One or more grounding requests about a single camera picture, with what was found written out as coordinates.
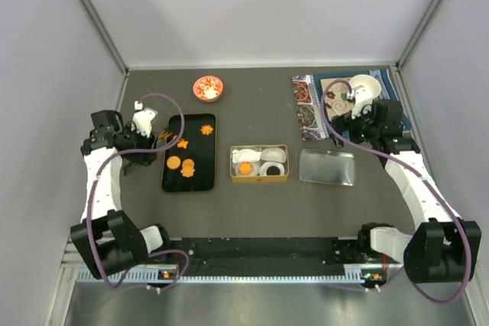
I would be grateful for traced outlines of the orange fish cookie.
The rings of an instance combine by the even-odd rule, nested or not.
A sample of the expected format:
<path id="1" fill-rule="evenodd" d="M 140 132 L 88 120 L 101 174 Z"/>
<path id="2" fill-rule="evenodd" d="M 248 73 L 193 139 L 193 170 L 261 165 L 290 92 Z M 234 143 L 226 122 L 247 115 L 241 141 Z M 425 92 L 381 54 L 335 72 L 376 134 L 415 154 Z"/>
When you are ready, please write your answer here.
<path id="1" fill-rule="evenodd" d="M 185 139 L 181 139 L 177 142 L 176 147 L 178 149 L 186 149 L 188 147 L 189 141 Z"/>

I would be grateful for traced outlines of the black round cookie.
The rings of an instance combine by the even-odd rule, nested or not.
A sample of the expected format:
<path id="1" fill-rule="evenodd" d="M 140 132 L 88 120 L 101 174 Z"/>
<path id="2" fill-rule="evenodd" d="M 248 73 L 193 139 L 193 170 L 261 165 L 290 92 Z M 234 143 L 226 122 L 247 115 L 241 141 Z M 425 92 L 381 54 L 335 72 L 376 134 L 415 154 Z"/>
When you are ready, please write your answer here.
<path id="1" fill-rule="evenodd" d="M 266 170 L 267 176 L 279 176 L 281 174 L 280 167 L 278 166 L 269 166 Z"/>

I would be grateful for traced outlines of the orange star flower cookie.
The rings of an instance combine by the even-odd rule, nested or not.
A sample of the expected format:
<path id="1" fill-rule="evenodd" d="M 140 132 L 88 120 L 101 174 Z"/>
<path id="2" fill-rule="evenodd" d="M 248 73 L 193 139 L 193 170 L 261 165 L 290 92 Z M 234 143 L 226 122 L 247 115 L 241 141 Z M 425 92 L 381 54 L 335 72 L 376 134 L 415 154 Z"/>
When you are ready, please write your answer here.
<path id="1" fill-rule="evenodd" d="M 255 168 L 254 164 L 250 162 L 243 162 L 237 166 L 237 175 L 238 176 L 254 176 Z"/>

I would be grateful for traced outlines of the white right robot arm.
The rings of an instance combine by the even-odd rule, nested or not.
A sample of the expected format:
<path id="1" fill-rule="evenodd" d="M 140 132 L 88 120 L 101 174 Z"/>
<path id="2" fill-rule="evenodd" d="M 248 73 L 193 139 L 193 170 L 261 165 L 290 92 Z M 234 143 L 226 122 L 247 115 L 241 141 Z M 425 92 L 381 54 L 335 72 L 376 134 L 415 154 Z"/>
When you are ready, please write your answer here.
<path id="1" fill-rule="evenodd" d="M 356 243 L 359 257 L 372 262 L 383 253 L 402 263 L 411 282 L 471 280 L 481 242 L 476 221 L 465 221 L 448 205 L 426 170 L 415 140 L 403 135 L 399 101 L 375 100 L 360 116 L 334 117 L 329 131 L 336 146 L 370 144 L 385 172 L 397 185 L 416 231 L 404 234 L 389 224 L 369 224 Z"/>

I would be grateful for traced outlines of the orange round cookie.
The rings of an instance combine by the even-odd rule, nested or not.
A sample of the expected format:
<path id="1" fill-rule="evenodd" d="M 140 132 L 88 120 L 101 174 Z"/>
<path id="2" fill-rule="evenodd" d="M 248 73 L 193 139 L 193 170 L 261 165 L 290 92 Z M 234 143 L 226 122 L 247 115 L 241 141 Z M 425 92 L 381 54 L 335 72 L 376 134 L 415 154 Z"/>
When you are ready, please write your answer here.
<path id="1" fill-rule="evenodd" d="M 178 156 L 171 156 L 167 159 L 166 165 L 168 169 L 175 170 L 180 167 L 181 159 Z"/>

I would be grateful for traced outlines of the silver tin lid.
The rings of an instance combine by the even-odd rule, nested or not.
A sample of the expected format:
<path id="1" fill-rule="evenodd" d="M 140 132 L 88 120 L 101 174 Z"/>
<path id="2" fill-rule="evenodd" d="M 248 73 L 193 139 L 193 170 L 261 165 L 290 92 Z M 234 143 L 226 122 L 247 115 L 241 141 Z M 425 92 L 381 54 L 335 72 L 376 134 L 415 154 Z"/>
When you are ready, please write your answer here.
<path id="1" fill-rule="evenodd" d="M 352 153 L 303 149 L 300 153 L 299 179 L 337 186 L 355 186 L 356 160 Z"/>

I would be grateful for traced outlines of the orange figure cookie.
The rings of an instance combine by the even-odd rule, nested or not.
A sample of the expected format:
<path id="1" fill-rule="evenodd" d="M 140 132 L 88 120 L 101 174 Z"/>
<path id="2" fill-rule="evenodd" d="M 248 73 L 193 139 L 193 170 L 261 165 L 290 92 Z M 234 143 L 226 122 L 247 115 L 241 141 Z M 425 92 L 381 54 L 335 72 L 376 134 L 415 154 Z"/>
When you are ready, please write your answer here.
<path id="1" fill-rule="evenodd" d="M 180 173 L 186 178 L 193 177 L 195 173 L 195 162 L 191 159 L 185 159 L 182 162 Z"/>

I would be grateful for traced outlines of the black rectangular tray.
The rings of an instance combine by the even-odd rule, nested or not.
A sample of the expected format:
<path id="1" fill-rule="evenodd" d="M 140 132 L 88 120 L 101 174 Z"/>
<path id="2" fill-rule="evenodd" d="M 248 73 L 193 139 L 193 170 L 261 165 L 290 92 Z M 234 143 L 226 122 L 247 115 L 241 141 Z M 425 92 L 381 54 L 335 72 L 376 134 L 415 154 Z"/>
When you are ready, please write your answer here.
<path id="1" fill-rule="evenodd" d="M 188 147 L 178 149 L 174 146 L 164 152 L 161 188 L 168 193 L 209 191 L 215 183 L 216 117 L 210 113 L 185 115 L 184 124 L 185 129 L 180 140 L 182 138 L 188 140 Z M 214 131 L 208 136 L 202 135 L 200 131 L 201 127 L 206 124 L 214 128 Z M 178 156 L 181 159 L 178 169 L 167 168 L 166 161 L 171 156 Z M 195 162 L 193 177 L 186 178 L 180 173 L 182 162 L 185 159 Z"/>

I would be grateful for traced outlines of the orange flower cookie top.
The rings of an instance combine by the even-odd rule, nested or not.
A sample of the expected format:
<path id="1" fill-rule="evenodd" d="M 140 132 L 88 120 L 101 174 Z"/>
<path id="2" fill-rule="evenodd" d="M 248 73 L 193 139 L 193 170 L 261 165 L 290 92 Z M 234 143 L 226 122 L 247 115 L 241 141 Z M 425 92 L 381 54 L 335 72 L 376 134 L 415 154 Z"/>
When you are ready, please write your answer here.
<path id="1" fill-rule="evenodd" d="M 210 135 L 213 131 L 214 131 L 214 128 L 213 126 L 209 125 L 209 124 L 206 124 L 206 125 L 203 125 L 200 129 L 202 135 Z"/>

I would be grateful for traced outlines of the red patterned small bowl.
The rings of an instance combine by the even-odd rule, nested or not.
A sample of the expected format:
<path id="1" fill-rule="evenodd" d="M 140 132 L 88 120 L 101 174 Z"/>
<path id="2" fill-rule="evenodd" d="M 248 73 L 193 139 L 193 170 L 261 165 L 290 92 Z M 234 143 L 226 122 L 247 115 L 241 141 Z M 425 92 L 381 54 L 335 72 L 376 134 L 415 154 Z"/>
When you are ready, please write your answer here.
<path id="1" fill-rule="evenodd" d="M 193 84 L 193 94 L 200 101 L 214 102 L 224 90 L 223 81 L 217 76 L 203 76 L 198 78 Z"/>

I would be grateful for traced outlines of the white paper cup top-right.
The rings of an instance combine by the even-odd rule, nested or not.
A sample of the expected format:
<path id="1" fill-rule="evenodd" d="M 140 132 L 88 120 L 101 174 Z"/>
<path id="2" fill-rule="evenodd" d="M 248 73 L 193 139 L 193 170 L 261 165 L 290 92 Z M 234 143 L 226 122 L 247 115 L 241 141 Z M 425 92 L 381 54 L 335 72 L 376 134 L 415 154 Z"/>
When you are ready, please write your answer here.
<path id="1" fill-rule="evenodd" d="M 283 146 L 264 148 L 261 152 L 261 160 L 285 163 L 287 161 L 287 149 Z"/>

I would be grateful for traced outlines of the white bowl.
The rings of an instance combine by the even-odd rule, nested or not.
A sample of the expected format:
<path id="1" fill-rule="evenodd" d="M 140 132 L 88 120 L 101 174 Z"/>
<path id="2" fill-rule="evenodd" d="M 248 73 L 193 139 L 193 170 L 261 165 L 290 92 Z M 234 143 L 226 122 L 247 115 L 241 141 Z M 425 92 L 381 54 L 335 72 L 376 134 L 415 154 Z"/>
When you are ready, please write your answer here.
<path id="1" fill-rule="evenodd" d="M 372 98 L 378 98 L 382 93 L 380 82 L 373 76 L 359 74 L 349 80 L 349 85 L 354 92 L 368 92 Z"/>

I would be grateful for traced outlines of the white paper cup top-left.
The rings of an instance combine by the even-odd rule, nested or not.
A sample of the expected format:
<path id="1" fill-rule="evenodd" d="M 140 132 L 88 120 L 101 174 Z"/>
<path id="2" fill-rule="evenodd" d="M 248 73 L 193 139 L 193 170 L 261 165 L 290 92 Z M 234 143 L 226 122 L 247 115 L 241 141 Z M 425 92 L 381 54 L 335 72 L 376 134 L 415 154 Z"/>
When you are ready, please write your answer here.
<path id="1" fill-rule="evenodd" d="M 251 148 L 232 151 L 232 162 L 234 164 L 244 162 L 258 162 L 261 160 L 261 152 Z"/>

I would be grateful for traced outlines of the white paper cup bottom-right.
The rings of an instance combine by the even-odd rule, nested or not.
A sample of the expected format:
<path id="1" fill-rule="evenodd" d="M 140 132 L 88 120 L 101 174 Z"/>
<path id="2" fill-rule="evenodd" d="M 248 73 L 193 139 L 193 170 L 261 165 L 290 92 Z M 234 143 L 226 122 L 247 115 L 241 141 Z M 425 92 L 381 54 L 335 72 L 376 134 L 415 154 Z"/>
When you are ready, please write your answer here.
<path id="1" fill-rule="evenodd" d="M 278 166 L 278 167 L 280 167 L 280 170 L 281 170 L 280 176 L 283 176 L 285 174 L 285 166 L 282 163 L 274 162 L 274 161 L 267 161 L 260 168 L 260 176 L 267 176 L 266 170 L 269 166 Z"/>

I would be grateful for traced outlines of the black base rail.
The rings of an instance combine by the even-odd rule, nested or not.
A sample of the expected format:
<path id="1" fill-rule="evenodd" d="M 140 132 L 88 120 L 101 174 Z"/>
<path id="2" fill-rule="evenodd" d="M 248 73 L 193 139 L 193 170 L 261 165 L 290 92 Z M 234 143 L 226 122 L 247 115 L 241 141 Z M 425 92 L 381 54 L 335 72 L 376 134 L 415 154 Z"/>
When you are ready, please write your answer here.
<path id="1" fill-rule="evenodd" d="M 170 242 L 188 253 L 187 276 L 333 276 L 346 264 L 383 265 L 383 256 L 338 237 L 184 237 Z"/>

